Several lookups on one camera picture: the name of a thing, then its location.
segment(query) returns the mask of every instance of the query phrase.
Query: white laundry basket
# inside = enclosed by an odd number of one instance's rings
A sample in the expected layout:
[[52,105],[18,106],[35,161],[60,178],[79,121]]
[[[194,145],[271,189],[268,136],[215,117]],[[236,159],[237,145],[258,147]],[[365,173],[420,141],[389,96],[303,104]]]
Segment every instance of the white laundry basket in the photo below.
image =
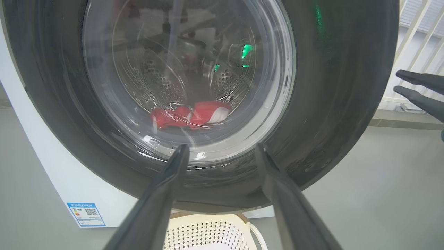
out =
[[250,230],[267,250],[259,230],[242,215],[186,215],[170,219],[163,250],[256,250]]

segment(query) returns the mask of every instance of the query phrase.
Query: white fabric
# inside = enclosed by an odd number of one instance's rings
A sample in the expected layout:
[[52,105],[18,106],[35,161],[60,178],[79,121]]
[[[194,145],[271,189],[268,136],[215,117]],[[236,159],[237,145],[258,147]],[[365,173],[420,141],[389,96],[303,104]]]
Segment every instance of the white fabric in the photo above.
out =
[[224,121],[230,111],[224,107],[217,108],[207,123],[218,123]]

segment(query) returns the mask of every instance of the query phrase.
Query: washing machine door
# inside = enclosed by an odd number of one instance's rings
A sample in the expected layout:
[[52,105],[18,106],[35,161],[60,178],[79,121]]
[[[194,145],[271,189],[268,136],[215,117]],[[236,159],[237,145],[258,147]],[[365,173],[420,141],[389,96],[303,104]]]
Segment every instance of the washing machine door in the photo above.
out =
[[194,212],[270,203],[258,142],[303,189],[331,170],[381,100],[399,15],[395,0],[3,4],[25,88],[66,148],[138,197],[189,144],[174,207]]

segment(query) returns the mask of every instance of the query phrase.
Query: qr code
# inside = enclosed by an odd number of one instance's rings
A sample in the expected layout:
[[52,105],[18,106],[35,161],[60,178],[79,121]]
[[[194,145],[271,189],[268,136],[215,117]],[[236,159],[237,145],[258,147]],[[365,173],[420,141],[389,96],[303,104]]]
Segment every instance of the qr code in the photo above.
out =
[[97,215],[97,210],[95,209],[85,209],[87,215]]

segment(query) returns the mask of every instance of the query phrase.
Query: black robotic claw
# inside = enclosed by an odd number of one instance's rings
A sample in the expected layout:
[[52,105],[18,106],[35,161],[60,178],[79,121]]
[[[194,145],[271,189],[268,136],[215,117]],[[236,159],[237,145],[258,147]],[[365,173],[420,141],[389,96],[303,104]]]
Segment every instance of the black robotic claw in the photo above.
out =
[[[147,187],[105,249],[161,250],[172,205],[183,187],[189,157],[187,145],[176,149],[164,171]],[[284,248],[340,250],[299,187],[278,168],[262,144],[256,146],[256,160],[263,179],[262,191],[274,205]]]

